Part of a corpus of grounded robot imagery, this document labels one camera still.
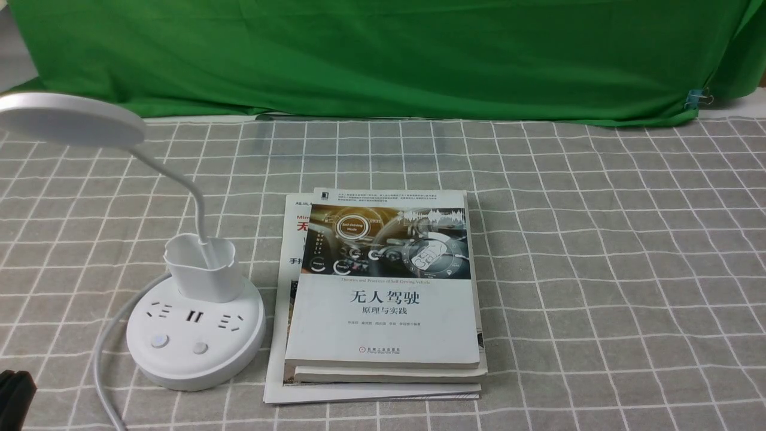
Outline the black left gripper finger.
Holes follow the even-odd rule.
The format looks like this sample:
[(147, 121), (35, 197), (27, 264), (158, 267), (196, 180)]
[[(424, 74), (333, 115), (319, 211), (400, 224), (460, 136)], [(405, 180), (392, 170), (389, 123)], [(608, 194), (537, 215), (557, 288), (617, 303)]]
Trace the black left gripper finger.
[(28, 371), (1, 373), (1, 430), (22, 430), (37, 385)]

